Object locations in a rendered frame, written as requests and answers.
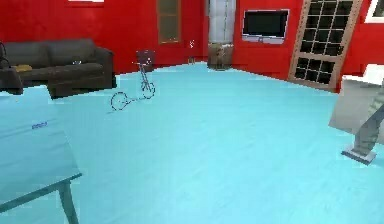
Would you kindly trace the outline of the glass top table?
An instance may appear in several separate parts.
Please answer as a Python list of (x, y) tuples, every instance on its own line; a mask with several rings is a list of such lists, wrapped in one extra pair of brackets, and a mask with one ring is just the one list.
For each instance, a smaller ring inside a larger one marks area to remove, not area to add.
[(79, 224), (71, 181), (80, 177), (46, 86), (0, 93), (0, 213), (57, 191), (68, 224)]

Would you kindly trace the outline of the white framed window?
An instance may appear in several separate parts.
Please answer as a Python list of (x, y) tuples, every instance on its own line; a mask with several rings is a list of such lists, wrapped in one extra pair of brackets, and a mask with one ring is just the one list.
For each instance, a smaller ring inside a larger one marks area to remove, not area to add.
[(384, 24), (384, 0), (370, 0), (365, 23)]

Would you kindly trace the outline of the white curtain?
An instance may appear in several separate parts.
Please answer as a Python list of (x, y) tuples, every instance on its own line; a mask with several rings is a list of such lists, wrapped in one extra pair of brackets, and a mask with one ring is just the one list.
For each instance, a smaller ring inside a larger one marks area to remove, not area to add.
[(210, 0), (209, 42), (232, 43), (236, 0)]

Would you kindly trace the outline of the thin dark bicycle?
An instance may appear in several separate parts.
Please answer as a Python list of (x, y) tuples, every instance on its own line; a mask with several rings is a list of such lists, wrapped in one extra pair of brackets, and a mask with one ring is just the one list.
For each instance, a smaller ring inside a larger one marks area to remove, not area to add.
[(136, 52), (137, 61), (135, 64), (139, 67), (141, 74), (141, 92), (142, 95), (136, 98), (129, 98), (125, 92), (119, 91), (113, 94), (110, 99), (110, 105), (113, 111), (121, 111), (132, 102), (151, 99), (156, 92), (153, 82), (150, 82), (147, 73), (154, 70), (154, 50), (141, 50)]

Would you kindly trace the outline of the black television set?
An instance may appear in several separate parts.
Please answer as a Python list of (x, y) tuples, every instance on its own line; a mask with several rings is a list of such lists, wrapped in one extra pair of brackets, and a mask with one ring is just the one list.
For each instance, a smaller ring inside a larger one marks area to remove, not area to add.
[(288, 9), (246, 10), (242, 40), (264, 44), (283, 44), (289, 18)]

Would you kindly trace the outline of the wooden grid glass door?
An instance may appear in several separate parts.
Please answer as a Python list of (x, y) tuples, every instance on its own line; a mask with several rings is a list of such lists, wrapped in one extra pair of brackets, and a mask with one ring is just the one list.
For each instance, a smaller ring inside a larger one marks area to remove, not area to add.
[(363, 0), (303, 0), (288, 81), (335, 92)]

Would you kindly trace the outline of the brown framed wall panel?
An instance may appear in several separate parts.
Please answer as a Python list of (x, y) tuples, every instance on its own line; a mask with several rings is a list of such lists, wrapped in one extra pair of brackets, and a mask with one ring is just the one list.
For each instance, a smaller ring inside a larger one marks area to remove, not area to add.
[(158, 39), (160, 43), (180, 41), (181, 0), (157, 0)]

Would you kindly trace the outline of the dark grey sofa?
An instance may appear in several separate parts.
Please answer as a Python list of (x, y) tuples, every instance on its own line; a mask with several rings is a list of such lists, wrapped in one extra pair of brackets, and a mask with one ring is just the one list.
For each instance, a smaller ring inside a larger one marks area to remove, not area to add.
[(92, 39), (5, 42), (11, 66), (30, 65), (17, 72), (23, 87), (46, 85), (52, 99), (112, 89), (116, 86), (114, 54)]

